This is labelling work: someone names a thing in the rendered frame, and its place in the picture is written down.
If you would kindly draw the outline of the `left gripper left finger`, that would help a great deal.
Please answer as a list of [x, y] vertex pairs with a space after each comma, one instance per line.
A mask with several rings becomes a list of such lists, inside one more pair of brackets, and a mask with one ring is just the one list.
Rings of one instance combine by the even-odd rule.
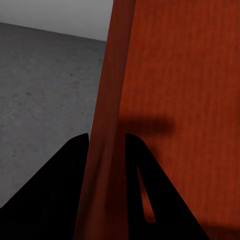
[[0, 240], [73, 240], [89, 144], [70, 139], [0, 209]]

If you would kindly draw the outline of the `storage box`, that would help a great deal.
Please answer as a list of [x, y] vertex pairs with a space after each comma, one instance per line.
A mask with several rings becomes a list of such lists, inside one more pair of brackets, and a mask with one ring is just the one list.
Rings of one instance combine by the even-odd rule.
[[113, 0], [73, 240], [129, 240], [127, 133], [209, 240], [240, 240], [240, 0]]

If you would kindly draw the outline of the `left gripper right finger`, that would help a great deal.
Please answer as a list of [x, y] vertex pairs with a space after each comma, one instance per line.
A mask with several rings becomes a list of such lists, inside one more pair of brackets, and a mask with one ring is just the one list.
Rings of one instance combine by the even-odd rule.
[[[210, 240], [145, 142], [125, 135], [129, 240]], [[145, 220], [139, 168], [156, 223]]]

